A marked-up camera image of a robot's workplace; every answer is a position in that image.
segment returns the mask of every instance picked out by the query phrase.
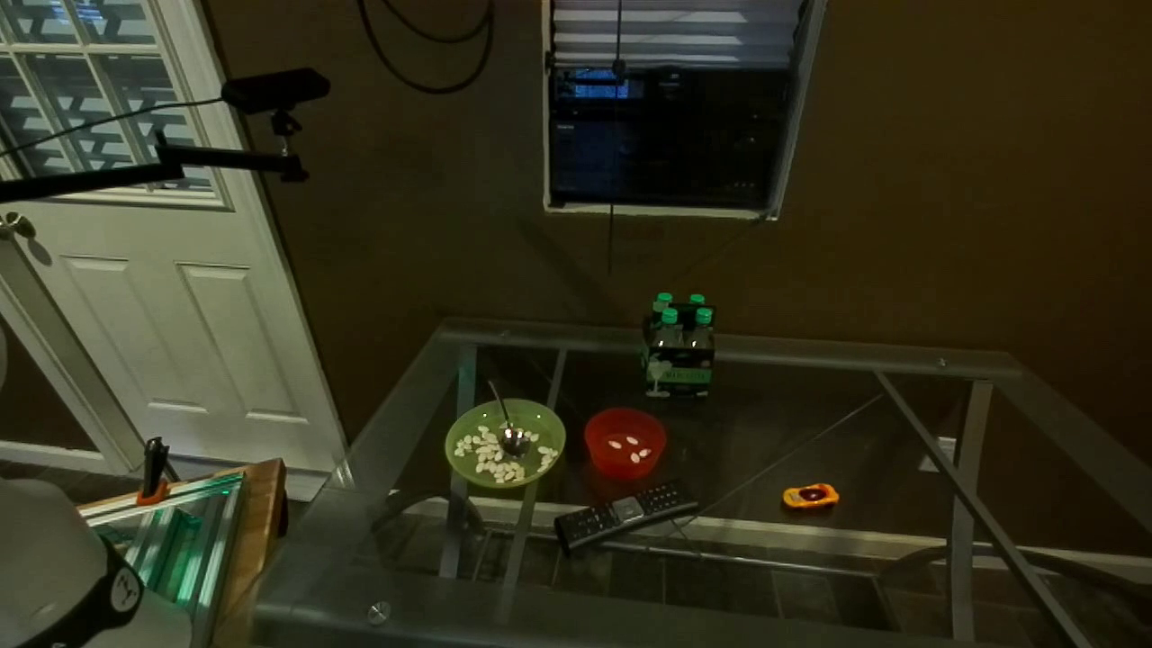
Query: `green bowl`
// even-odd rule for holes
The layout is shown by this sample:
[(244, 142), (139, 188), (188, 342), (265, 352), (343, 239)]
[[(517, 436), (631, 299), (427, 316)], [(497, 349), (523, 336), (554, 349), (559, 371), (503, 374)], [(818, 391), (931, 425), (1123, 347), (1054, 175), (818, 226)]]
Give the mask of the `green bowl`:
[(445, 463), (481, 490), (517, 490), (544, 480), (563, 456), (563, 420), (536, 400), (503, 400), (508, 418), (524, 431), (517, 456), (499, 451), (499, 402), (464, 409), (443, 440)]

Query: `red plate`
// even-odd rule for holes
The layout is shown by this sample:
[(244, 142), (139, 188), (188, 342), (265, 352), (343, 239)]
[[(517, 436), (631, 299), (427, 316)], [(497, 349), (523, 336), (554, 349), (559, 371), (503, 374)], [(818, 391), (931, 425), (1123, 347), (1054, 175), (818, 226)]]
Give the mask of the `red plate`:
[(635, 484), (656, 473), (669, 436), (649, 409), (613, 408), (581, 425), (589, 467)]

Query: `brown wall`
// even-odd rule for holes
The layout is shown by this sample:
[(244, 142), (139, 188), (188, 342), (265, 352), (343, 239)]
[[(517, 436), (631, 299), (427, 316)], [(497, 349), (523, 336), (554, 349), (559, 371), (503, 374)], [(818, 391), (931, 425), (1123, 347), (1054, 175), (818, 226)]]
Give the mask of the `brown wall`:
[[(1152, 456), (1145, 0), (831, 0), (777, 226), (544, 221), (536, 0), (497, 0), (455, 97), (389, 78), (351, 5), (209, 8), (229, 71), (333, 82), (297, 113), (311, 180), (268, 198), (349, 431), (445, 314), (631, 324), (706, 288), (728, 331), (1011, 349)], [(451, 32), (477, 0), (401, 8)], [(471, 60), (381, 35), (423, 78)]]

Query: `glass table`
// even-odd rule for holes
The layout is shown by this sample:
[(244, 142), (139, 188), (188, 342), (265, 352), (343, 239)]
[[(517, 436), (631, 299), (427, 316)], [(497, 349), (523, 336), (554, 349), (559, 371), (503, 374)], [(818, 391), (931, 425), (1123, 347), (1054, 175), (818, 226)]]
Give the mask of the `glass table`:
[[(260, 590), (262, 644), (1091, 644), (1152, 636), (1152, 473), (1005, 352), (715, 340), (707, 400), (643, 400), (639, 331), (445, 320)], [(563, 420), (524, 490), (443, 456), (499, 380)], [(631, 498), (581, 425), (656, 415), (693, 515), (578, 553), (554, 518)], [(1035, 456), (1030, 480), (997, 452)], [(1054, 515), (1083, 484), (1091, 515)], [(781, 490), (835, 484), (831, 511)]]

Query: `window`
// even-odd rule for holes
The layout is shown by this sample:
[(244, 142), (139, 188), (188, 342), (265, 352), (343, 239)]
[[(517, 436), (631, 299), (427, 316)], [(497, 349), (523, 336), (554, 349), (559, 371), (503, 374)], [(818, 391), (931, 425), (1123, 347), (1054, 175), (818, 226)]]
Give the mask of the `window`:
[(548, 0), (548, 209), (777, 216), (823, 0)]
[[(3, 0), (0, 5), (0, 157), (3, 180), (91, 174), (153, 161), (153, 137), (202, 145), (188, 107), (160, 107), (123, 121), (106, 114), (188, 100), (176, 82), (176, 48), (166, 13), (183, 0)], [(179, 185), (116, 188), (100, 198), (219, 203), (209, 169), (183, 169)]]

